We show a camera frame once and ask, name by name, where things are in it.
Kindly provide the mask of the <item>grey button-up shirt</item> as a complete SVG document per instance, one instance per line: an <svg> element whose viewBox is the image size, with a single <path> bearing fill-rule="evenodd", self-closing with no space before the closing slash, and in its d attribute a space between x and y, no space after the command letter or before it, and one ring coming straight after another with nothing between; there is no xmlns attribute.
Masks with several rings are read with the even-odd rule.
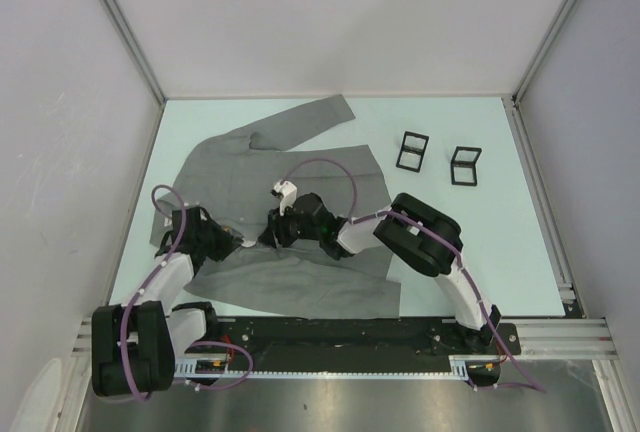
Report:
<svg viewBox="0 0 640 432"><path fill-rule="evenodd" d="M294 174L299 194L317 194L336 215L375 212L391 197L368 146L298 148L354 118L346 99L335 95L207 138L187 156L173 187L186 202L204 207L216 222L252 241L277 205L271 187L287 172ZM391 260L384 246L334 260L315 241L278 249L257 243L222 262L206 261L185 290L285 316L394 318L401 287L387 278Z"/></svg>

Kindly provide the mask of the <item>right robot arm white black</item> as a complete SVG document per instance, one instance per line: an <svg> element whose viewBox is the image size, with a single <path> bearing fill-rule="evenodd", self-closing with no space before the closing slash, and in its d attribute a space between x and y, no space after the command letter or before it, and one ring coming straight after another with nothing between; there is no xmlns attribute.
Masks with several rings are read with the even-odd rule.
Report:
<svg viewBox="0 0 640 432"><path fill-rule="evenodd" d="M288 248L298 240L317 242L335 260L386 247L415 272L435 280L454 308L464 349L484 353L498 341L501 312L465 266L460 225L417 198L401 193L388 207L349 219L331 213L318 195L305 194L270 210L259 236L272 248Z"/></svg>

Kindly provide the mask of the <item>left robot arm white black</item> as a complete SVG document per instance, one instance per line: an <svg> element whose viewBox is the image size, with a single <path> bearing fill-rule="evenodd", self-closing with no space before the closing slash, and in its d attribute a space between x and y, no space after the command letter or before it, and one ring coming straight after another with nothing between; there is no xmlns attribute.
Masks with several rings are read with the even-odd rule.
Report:
<svg viewBox="0 0 640 432"><path fill-rule="evenodd" d="M229 343L210 303L175 300L206 261L222 262L239 249L242 236L200 206L173 211L166 225L149 275L123 303L92 314L92 388L99 397L146 401L172 385L177 356Z"/></svg>

